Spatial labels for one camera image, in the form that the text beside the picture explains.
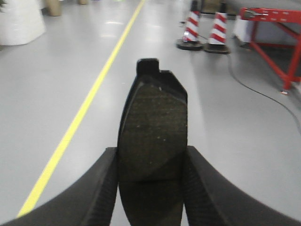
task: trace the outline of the traffic cone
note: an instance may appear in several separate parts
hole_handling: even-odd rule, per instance
[[[220,12],[215,13],[214,25],[211,30],[208,43],[204,46],[204,50],[208,53],[228,54],[230,49],[226,46],[226,31],[227,31],[227,5],[221,3]]]
[[[198,41],[198,0],[192,0],[189,17],[186,23],[186,29],[182,39],[178,39],[176,42],[177,48],[184,50],[201,50],[203,44]]]

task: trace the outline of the floor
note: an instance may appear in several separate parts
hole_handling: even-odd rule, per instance
[[[118,42],[139,0],[63,2],[60,17],[44,15],[47,32],[0,52],[0,223],[18,214],[52,153]],[[301,101],[281,95],[281,84],[254,51],[239,47],[228,21],[226,55],[175,47],[188,0],[147,0],[86,116],[36,207],[77,180],[117,145],[119,120],[136,61],[155,57],[188,92],[189,145],[240,189],[301,220],[301,134],[281,105],[301,120]],[[208,37],[212,18],[203,16]],[[129,225],[117,198],[111,225]],[[183,226],[187,219],[183,217]]]

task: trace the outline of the black cable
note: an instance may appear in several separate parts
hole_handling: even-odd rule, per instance
[[[279,101],[277,101],[277,100],[275,100],[275,99],[273,99],[273,98],[271,98],[271,97],[269,97],[269,96],[267,96],[267,95],[265,95],[265,94],[263,94],[263,93],[261,93],[261,92],[259,92],[259,91],[257,91],[257,90],[254,90],[253,88],[248,87],[247,85],[243,84],[243,83],[237,78],[237,76],[235,75],[235,73],[234,73],[234,71],[233,71],[231,56],[230,56],[230,55],[227,55],[227,57],[228,57],[228,71],[229,71],[231,77],[232,77],[236,82],[238,82],[240,85],[244,86],[245,88],[247,88],[247,89],[249,89],[249,90],[251,90],[251,91],[253,91],[253,92],[255,92],[255,93],[258,93],[258,94],[260,94],[260,95],[262,95],[262,96],[264,96],[264,97],[266,97],[266,98],[268,98],[268,99],[270,99],[270,100],[276,102],[277,104],[281,105],[283,108],[285,108],[285,109],[290,113],[290,115],[293,117],[293,119],[294,119],[294,121],[295,121],[295,123],[296,123],[296,126],[297,126],[297,130],[298,130],[298,132],[299,132],[300,135],[301,135],[301,123],[300,123],[299,119],[297,118],[297,116],[296,116],[296,115],[295,115],[295,114],[294,114],[287,106],[285,106],[285,105],[282,104],[281,102],[279,102]]]
[[[203,39],[205,39],[205,40],[208,40],[208,38],[206,38],[206,37],[203,36],[203,35],[200,35],[200,34],[199,34],[199,37],[201,37],[201,38],[203,38]]]

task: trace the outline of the yellow floor line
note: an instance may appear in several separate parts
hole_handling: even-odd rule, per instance
[[[61,142],[57,146],[56,150],[54,151],[53,155],[51,156],[50,160],[48,161],[47,165],[45,166],[42,174],[40,175],[39,179],[37,180],[36,184],[32,188],[29,196],[27,197],[25,203],[23,204],[21,210],[19,211],[17,217],[21,217],[24,214],[30,212],[36,205],[37,201],[39,200],[42,192],[45,189],[51,175],[53,174],[57,164],[59,163],[62,155],[64,154],[66,148],[68,147],[74,133],[76,132],[77,128],[79,127],[81,121],[86,115],[87,110],[89,109],[99,87],[101,86],[106,74],[108,73],[110,67],[112,66],[117,54],[119,53],[125,39],[127,38],[128,33],[130,32],[133,23],[135,22],[137,16],[140,13],[142,6],[144,5],[145,0],[141,0],[139,5],[137,6],[132,18],[128,22],[125,30],[123,31],[118,43],[116,44],[114,50],[112,51],[109,59],[105,63],[103,69],[98,75],[97,80],[93,84],[91,90],[89,91],[85,101],[81,105],[79,111],[77,112],[76,116],[74,117],[71,125],[69,126],[68,130],[66,131],[64,137],[62,138]]]

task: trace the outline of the red metal stand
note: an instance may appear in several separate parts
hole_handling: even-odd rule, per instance
[[[301,57],[301,34],[296,33],[288,28],[283,22],[301,24],[301,11],[283,10],[283,9],[270,9],[270,8],[242,8],[240,16],[243,20],[254,21],[254,27],[251,37],[250,46],[253,47],[263,59],[270,65],[270,67],[278,74],[283,80],[283,93],[287,94],[293,81],[301,81],[300,77],[295,76],[298,64]],[[298,42],[295,46],[270,44],[270,43],[257,43],[256,34],[259,22],[273,22],[278,28],[282,29]],[[294,48],[293,57],[290,62],[287,73],[282,71],[277,64],[262,50],[261,46],[272,46],[280,48]]]

